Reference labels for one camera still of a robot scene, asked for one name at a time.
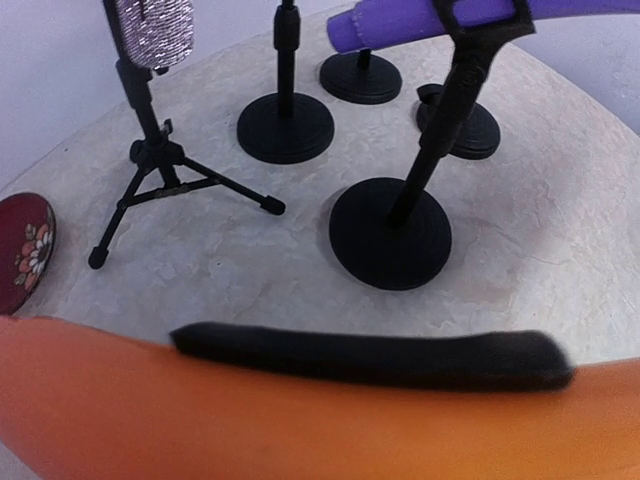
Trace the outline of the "orange microphone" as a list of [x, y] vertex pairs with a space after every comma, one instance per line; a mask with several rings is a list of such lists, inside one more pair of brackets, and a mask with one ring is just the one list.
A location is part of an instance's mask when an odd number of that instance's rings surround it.
[[639, 363], [561, 393], [421, 392], [5, 317], [1, 440], [44, 479], [635, 479]]

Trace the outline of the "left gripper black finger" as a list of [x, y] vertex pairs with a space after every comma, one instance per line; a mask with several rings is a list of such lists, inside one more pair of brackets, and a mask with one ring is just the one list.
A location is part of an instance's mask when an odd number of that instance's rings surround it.
[[302, 332], [216, 322], [170, 333], [184, 355], [272, 373], [442, 391], [558, 391], [574, 367], [539, 331], [447, 338]]

